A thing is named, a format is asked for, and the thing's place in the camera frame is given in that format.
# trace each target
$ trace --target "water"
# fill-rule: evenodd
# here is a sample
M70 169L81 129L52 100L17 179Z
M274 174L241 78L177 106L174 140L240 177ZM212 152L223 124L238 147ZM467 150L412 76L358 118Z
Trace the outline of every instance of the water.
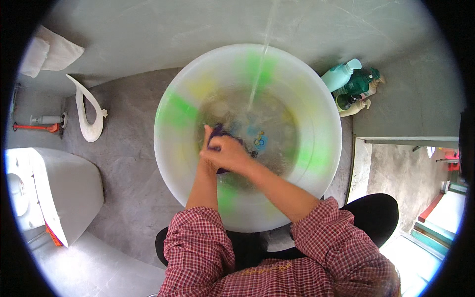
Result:
M254 97L256 96L256 89L257 89L257 85L259 83L259 78L261 77L262 66L264 64L264 57L266 56L267 50L269 49L270 37L272 35L272 24L274 22L274 18L276 17L278 4L279 4L279 0L272 1L272 7L271 7L270 12L269 12L269 17L267 18L264 44L263 44L263 47L262 47L261 58L259 60L259 68L258 68L258 71L257 71L257 76L254 79L254 83L252 85L251 95L249 96L249 105L247 107L247 110L251 110L252 104L254 102Z
M259 100L248 110L251 86L219 89L205 99L198 112L196 124L196 149L203 145L204 124L214 127L224 125L226 131L243 139L249 153L277 175L287 175L293 170L298 131L295 120L282 101L268 90L259 92ZM243 177L233 173L218 176L219 182L243 190L254 187Z

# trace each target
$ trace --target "black pants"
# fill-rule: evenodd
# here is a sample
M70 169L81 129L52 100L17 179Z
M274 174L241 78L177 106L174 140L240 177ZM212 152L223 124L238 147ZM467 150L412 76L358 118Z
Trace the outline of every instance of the black pants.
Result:
M387 194L371 194L359 198L341 208L354 216L354 225L365 231L380 248L394 232L399 219L398 203ZM167 237L168 227L161 230L155 239L155 248L160 261L167 266L163 255L163 241ZM235 270L259 265L263 259L298 259L306 257L293 247L278 252L268 252L267 242L259 233L239 233L226 231L233 245L236 257Z

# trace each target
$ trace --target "green bottle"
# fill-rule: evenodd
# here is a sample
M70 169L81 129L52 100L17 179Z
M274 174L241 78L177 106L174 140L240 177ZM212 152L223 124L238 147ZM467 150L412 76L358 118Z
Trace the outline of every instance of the green bottle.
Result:
M370 68L371 73L367 74L361 70L355 70L348 83L333 92L336 98L341 94L359 95L370 89L370 82L381 77L379 70Z

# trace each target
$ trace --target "toilet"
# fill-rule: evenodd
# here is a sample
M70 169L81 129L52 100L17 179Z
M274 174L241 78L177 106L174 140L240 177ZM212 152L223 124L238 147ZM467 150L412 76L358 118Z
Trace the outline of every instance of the toilet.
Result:
M104 203L99 170L73 154L48 148L8 149L5 169L18 229L47 223L66 247L81 236Z

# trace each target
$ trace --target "clothes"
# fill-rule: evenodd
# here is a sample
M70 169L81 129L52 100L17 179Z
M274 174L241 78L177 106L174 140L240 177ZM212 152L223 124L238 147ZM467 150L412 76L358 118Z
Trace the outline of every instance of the clothes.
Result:
M371 194L359 198L340 208L354 215L354 226L363 230L380 248L396 229L399 220L398 203L387 194ZM155 239L155 248L160 261L167 266L168 261L163 255L163 242L167 237L168 227L162 229ZM226 231L236 258L235 270L259 265L264 259L293 260L304 258L297 248L293 247L277 252L268 252L267 243L262 241L259 233L240 233Z
M217 211L177 213L164 242L169 261L159 296L395 296L394 267L335 199L292 226L308 258L266 259L231 273L234 253Z
M355 227L363 230L380 248L393 234L399 221L398 202L383 193L361 197L340 208L354 215ZM306 257L297 248L267 252L265 258L298 259Z
M223 124L217 123L216 126L213 128L213 132L211 132L211 135L209 136L209 139L208 139L208 149L209 150L218 151L218 152L221 150L221 148L219 148L219 147L209 146L209 143L211 142L211 139L214 136L231 136L232 138L239 141L239 143L241 145L244 145L244 142L243 142L242 139L232 136L228 131L224 130ZM229 172L229 171L224 169L224 168L219 168L218 171L216 172L216 174L221 174L221 173L225 173L225 172Z

